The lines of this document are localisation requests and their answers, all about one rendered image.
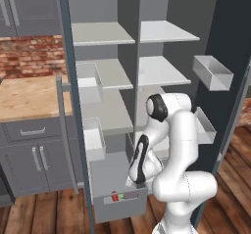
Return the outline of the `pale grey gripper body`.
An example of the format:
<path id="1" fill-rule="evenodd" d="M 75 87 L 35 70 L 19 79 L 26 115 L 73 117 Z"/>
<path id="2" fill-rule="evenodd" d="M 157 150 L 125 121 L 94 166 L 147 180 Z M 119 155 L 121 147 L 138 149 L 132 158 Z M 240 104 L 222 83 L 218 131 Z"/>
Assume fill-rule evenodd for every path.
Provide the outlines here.
<path id="1" fill-rule="evenodd" d="M 125 182 L 126 187 L 132 187 L 134 186 L 135 188 L 143 188 L 145 186 L 145 175 L 144 174 L 138 174 L 136 176 L 128 176 Z"/>

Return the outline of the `orange carrot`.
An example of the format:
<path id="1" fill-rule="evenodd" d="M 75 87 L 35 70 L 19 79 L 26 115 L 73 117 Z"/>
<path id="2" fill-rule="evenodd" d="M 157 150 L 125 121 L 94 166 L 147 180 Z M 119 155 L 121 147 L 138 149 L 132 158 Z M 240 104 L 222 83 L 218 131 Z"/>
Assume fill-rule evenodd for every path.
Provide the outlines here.
<path id="1" fill-rule="evenodd" d="M 119 200 L 122 200 L 123 198 L 124 198 L 124 194 L 123 193 L 118 194 L 116 191 L 112 192 L 112 200 L 114 202 L 118 202 Z"/>

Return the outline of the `grey freezer drawer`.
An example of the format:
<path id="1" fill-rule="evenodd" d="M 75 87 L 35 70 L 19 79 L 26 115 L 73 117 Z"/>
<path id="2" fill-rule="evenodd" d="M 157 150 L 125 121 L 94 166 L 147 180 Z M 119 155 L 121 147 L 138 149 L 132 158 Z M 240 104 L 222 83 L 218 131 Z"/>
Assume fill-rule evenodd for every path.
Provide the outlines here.
<path id="1" fill-rule="evenodd" d="M 125 152 L 107 154 L 102 161 L 90 164 L 92 198 L 97 223 L 145 213 L 147 189 L 126 187 L 128 161 Z M 112 192 L 123 193 L 118 202 Z"/>

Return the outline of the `grey left fridge door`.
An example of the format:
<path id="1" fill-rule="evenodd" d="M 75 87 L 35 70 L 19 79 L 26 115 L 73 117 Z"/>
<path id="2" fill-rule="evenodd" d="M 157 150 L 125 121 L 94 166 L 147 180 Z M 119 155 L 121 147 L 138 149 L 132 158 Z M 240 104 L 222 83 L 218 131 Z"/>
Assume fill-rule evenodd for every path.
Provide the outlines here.
<path id="1" fill-rule="evenodd" d="M 90 197 L 90 185 L 89 185 L 89 179 L 88 179 L 88 167 L 87 167 L 84 137 L 83 137 L 83 130 L 82 130 L 81 109 L 80 109 L 79 94 L 78 94 L 77 79 L 76 79 L 75 50 L 74 50 L 74 44 L 73 44 L 69 0 L 58 0 L 58 5 L 59 5 L 60 16 L 61 16 L 61 29 L 62 29 L 62 36 L 64 39 L 64 50 L 65 50 L 65 58 L 66 58 L 66 63 L 67 63 L 69 88 L 71 91 L 72 108 L 73 108 L 73 114 L 75 117 L 75 127 L 76 127 L 76 132 L 77 132 L 77 140 L 78 140 L 78 145 L 79 145 L 79 150 L 80 150 L 80 160 L 81 160 L 82 171 L 83 171 L 84 196 L 85 196 L 85 201 L 86 201 L 86 205 L 88 209 L 88 221 L 89 221 L 89 227 L 90 227 L 90 234 L 95 234 L 92 204 L 91 204 L 91 197 Z"/>

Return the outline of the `grey kitchen drawer front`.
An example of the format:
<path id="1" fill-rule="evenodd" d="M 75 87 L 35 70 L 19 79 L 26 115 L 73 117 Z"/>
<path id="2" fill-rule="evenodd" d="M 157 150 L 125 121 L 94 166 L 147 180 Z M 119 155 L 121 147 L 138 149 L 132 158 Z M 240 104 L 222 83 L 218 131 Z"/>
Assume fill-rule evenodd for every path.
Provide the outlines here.
<path id="1" fill-rule="evenodd" d="M 58 140 L 62 138 L 60 120 L 57 117 L 8 121 L 1 123 L 9 145 L 32 143 L 36 141 Z M 22 136 L 20 130 L 29 131 L 46 127 L 46 132 L 39 135 Z"/>

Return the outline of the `grey fridge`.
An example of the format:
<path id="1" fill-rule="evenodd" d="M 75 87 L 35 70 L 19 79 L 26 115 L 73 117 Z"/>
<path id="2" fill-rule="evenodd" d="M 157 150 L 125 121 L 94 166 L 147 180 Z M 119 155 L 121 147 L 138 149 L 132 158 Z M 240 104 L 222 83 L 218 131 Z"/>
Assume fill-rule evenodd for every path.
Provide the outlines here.
<path id="1" fill-rule="evenodd" d="M 217 0 L 69 0 L 71 26 L 73 23 L 118 22 L 135 40 L 133 44 L 74 46 L 75 70 L 77 61 L 118 59 L 133 85 L 131 89 L 115 89 L 120 92 L 124 100 L 133 131 L 108 136 L 103 133 L 106 155 L 117 152 L 126 153 L 127 176 L 135 147 L 144 130 L 136 130 L 137 93 L 139 88 L 143 87 L 138 85 L 139 59 L 141 57 L 163 56 L 189 79 L 190 84 L 161 87 L 165 93 L 188 95 L 191 100 L 191 111 L 195 114 L 196 108 L 199 107 L 196 105 L 197 89 L 198 85 L 203 82 L 193 70 L 193 60 L 195 56 L 208 55 L 206 48 L 216 3 Z M 141 43 L 141 23 L 151 21 L 167 21 L 199 37 L 199 40 Z M 84 195 L 83 171 L 68 75 L 62 77 L 62 83 L 70 149 L 78 148 L 78 154 L 71 155 L 75 179 L 78 192 Z M 98 224 L 95 220 L 92 198 L 91 163 L 93 162 L 87 161 L 90 197 L 94 224 Z M 191 215 L 190 222 L 195 231 L 205 203 L 206 201 L 198 206 Z"/>

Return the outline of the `dark right fridge door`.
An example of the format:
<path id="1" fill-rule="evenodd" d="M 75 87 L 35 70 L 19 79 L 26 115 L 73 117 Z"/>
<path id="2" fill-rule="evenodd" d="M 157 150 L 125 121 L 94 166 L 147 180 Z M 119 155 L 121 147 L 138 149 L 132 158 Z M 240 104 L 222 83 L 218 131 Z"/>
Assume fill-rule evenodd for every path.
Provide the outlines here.
<path id="1" fill-rule="evenodd" d="M 199 159 L 190 168 L 216 173 L 218 156 L 227 149 L 251 77 L 251 0 L 217 0 L 206 53 L 228 68 L 233 80 L 227 92 L 198 85 L 196 105 L 217 134 L 212 145 L 199 147 Z"/>

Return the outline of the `white door bin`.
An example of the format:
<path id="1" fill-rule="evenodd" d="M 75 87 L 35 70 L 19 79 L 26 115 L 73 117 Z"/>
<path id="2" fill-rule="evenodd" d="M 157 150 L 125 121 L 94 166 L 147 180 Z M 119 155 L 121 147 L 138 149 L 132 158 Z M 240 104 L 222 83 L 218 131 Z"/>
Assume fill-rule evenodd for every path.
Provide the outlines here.
<path id="1" fill-rule="evenodd" d="M 76 77 L 80 102 L 82 104 L 101 103 L 103 86 L 96 64 L 77 64 Z"/>
<path id="2" fill-rule="evenodd" d="M 86 158 L 89 162 L 105 159 L 106 144 L 98 117 L 85 118 L 82 121 Z"/>

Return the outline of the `grey base cupboard door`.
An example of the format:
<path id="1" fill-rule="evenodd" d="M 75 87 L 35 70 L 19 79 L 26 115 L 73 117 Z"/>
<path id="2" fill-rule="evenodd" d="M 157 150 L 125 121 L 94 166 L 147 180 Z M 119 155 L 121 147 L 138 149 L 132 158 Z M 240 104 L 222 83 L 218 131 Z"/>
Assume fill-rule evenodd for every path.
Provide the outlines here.
<path id="1" fill-rule="evenodd" d="M 37 171 L 32 155 L 36 147 L 41 171 Z M 16 197 L 34 195 L 49 191 L 41 158 L 36 144 L 16 145 L 0 148 L 0 164 Z"/>
<path id="2" fill-rule="evenodd" d="M 42 142 L 49 169 L 45 170 L 51 191 L 72 188 L 71 177 L 67 165 L 64 143 L 60 141 Z"/>

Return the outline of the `small grey door bin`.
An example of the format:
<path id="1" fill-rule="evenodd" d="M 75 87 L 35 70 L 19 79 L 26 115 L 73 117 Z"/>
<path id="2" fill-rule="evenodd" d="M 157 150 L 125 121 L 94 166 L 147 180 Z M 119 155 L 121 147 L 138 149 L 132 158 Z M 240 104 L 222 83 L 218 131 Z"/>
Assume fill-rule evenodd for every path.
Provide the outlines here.
<path id="1" fill-rule="evenodd" d="M 200 107 L 196 108 L 195 115 L 198 131 L 198 143 L 205 145 L 213 144 L 217 134 L 214 126 L 210 123 L 209 119 Z"/>

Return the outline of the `large grey door bin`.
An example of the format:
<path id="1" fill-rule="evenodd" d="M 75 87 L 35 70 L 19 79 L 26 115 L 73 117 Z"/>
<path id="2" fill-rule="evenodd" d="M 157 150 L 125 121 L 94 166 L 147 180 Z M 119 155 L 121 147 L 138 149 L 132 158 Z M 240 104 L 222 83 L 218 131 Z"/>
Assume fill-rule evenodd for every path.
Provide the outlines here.
<path id="1" fill-rule="evenodd" d="M 193 70 L 209 91 L 228 91 L 233 73 L 211 55 L 195 56 Z"/>

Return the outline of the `grey wall cupboard door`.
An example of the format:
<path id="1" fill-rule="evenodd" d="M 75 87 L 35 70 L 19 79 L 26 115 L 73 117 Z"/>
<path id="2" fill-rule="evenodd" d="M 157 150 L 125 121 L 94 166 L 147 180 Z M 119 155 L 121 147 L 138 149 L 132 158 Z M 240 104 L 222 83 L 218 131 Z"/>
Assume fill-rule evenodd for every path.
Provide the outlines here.
<path id="1" fill-rule="evenodd" d="M 56 0 L 15 0 L 20 19 L 18 36 L 60 34 Z"/>
<path id="2" fill-rule="evenodd" d="M 3 13 L 0 8 L 0 37 L 16 36 L 17 32 L 16 32 L 16 27 L 15 27 L 13 14 L 12 14 L 9 0 L 5 0 L 5 5 L 7 8 L 7 12 L 8 12 L 11 26 L 6 26 L 4 18 L 3 18 Z"/>

